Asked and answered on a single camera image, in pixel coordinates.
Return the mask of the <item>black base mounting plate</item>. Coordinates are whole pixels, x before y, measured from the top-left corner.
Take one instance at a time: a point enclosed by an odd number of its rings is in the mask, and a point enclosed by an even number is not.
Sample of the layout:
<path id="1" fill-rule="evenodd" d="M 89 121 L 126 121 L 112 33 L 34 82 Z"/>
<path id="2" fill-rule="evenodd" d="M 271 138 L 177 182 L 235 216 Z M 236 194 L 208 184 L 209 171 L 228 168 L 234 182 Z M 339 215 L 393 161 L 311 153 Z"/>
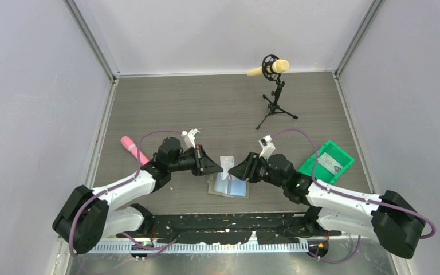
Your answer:
<path id="1" fill-rule="evenodd" d="M 295 243 L 300 238 L 325 237 L 305 212 L 154 215 L 147 232 L 127 234 L 134 238 L 176 240 L 179 244 L 245 244 L 256 236 L 261 244 Z"/>

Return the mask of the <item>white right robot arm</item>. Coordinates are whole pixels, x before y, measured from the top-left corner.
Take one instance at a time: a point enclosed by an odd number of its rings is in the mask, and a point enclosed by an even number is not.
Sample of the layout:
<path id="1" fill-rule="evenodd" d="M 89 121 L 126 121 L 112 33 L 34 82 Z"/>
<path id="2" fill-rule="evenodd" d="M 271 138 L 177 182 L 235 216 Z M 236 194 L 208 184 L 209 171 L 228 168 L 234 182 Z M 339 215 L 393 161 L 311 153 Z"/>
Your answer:
<path id="1" fill-rule="evenodd" d="M 331 186 L 298 172 L 283 154 L 269 159 L 251 152 L 229 173 L 250 183 L 264 181 L 283 190 L 296 204 L 308 206 L 305 230 L 311 235 L 322 231 L 342 231 L 366 237 L 388 252 L 411 259 L 426 222 L 397 192 L 365 194 Z"/>

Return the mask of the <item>black tripod microphone stand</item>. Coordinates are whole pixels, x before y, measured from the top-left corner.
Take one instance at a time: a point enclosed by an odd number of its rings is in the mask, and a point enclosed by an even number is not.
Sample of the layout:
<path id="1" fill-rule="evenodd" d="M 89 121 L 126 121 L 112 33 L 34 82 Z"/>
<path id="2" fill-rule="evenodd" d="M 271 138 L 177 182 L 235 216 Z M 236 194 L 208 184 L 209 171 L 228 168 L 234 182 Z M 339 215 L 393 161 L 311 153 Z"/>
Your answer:
<path id="1" fill-rule="evenodd" d="M 278 56 L 276 56 L 274 54 L 268 54 L 262 60 L 261 66 L 265 65 L 267 62 L 272 62 L 272 61 L 278 60 L 278 59 L 280 59 Z M 263 120 L 256 127 L 256 130 L 259 130 L 261 128 L 262 124 L 264 123 L 264 121 L 269 116 L 272 116 L 272 115 L 286 114 L 286 115 L 289 115 L 290 117 L 292 117 L 293 119 L 296 119 L 296 120 L 298 119 L 298 116 L 282 109 L 278 104 L 282 89 L 285 86 L 285 81 L 281 81 L 281 75 L 282 74 L 274 74 L 274 73 L 273 74 L 266 74 L 266 73 L 263 74 L 265 79 L 275 82 L 277 86 L 276 86 L 275 90 L 271 91 L 271 95 L 274 96 L 274 100 L 268 99 L 266 94 L 262 95 L 263 99 L 265 99 L 268 102 L 267 109 L 269 110 L 269 112 L 265 115 Z"/>

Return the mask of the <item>card inside green bin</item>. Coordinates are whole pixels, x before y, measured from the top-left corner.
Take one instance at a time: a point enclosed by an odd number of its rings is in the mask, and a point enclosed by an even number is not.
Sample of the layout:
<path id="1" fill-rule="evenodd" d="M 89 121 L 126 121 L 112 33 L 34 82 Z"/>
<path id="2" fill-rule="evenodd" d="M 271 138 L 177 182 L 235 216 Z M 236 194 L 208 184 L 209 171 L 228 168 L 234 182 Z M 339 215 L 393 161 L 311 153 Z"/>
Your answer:
<path id="1" fill-rule="evenodd" d="M 318 164 L 320 164 L 323 168 L 325 168 L 332 175 L 339 174 L 344 166 L 340 164 L 337 160 L 330 156 L 328 153 L 323 153 L 318 157 Z"/>

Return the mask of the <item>green plastic bin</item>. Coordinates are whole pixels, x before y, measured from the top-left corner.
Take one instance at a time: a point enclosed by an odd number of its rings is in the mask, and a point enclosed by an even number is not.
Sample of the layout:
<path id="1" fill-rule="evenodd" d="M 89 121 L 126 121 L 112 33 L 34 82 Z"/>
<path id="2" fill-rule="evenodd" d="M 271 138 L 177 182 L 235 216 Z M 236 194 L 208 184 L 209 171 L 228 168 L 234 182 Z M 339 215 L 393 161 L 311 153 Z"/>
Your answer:
<path id="1" fill-rule="evenodd" d="M 318 150 L 315 178 L 328 184 L 334 184 L 355 162 L 332 140 L 327 141 Z"/>

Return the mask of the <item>pink cylindrical toy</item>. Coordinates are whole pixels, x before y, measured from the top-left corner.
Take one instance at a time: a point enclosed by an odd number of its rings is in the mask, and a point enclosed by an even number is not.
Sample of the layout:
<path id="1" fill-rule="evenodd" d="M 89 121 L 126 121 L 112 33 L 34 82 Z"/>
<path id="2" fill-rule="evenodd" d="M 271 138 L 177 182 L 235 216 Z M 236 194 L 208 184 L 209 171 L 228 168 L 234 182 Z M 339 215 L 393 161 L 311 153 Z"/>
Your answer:
<path id="1" fill-rule="evenodd" d="M 135 142 L 128 136 L 123 136 L 120 139 L 121 145 L 126 149 L 129 153 L 134 156 L 141 165 L 145 165 L 149 162 L 149 158 L 145 156 L 137 147 Z"/>

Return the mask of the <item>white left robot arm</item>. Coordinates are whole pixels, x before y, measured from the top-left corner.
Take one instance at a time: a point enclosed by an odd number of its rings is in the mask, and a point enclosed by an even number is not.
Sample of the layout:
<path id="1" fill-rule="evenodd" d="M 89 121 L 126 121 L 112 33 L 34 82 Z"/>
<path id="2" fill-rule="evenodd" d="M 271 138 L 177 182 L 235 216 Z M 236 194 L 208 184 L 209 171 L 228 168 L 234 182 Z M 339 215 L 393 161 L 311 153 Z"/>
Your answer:
<path id="1" fill-rule="evenodd" d="M 76 187 L 52 223 L 52 229 L 76 254 L 92 250 L 102 238 L 123 233 L 146 237 L 152 232 L 153 215 L 132 200 L 164 187 L 174 172 L 190 171 L 194 176 L 223 171 L 200 144 L 184 150 L 179 139 L 163 140 L 153 159 L 132 175 L 117 182 L 90 189 Z"/>

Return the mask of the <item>yellow foam microphone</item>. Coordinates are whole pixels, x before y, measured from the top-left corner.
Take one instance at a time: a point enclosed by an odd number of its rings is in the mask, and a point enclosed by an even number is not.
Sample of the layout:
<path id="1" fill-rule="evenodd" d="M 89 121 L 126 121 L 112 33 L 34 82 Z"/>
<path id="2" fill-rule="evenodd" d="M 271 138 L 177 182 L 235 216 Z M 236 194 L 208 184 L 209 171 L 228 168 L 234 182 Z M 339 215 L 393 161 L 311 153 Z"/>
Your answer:
<path id="1" fill-rule="evenodd" d="M 257 67 L 247 71 L 248 76 L 260 76 L 266 74 L 282 74 L 289 69 L 289 62 L 284 59 L 267 62 L 261 67 Z"/>

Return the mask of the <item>aluminium frame rail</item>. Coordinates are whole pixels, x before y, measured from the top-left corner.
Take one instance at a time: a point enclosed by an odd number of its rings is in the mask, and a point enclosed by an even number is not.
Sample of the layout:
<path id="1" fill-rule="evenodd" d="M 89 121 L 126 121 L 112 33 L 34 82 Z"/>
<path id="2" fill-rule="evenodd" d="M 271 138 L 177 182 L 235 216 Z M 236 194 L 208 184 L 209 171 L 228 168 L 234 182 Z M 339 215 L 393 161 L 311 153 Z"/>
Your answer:
<path id="1" fill-rule="evenodd" d="M 345 232 L 342 231 L 327 231 L 327 236 L 339 236 Z M 134 238 L 128 235 L 127 233 L 118 234 L 122 235 L 129 239 L 129 244 L 125 246 L 125 248 L 131 252 L 136 254 L 144 254 L 148 252 L 158 252 L 160 250 L 165 250 L 171 253 L 191 253 L 191 252 L 207 252 L 207 253 L 221 253 L 221 252 L 288 252 L 299 250 L 302 252 L 309 252 L 309 238 L 300 238 L 295 243 L 284 243 L 284 244 L 261 244 L 256 236 L 251 237 L 247 243 L 245 244 L 234 244 L 234 245 L 221 245 L 219 243 L 215 243 L 212 245 L 208 245 L 205 243 L 199 244 L 179 244 L 176 240 L 170 241 L 166 244 L 160 243 L 157 239 L 149 239 L 145 237 Z M 105 238 L 102 238 L 99 243 L 89 252 L 97 252 L 98 250 L 106 247 Z"/>

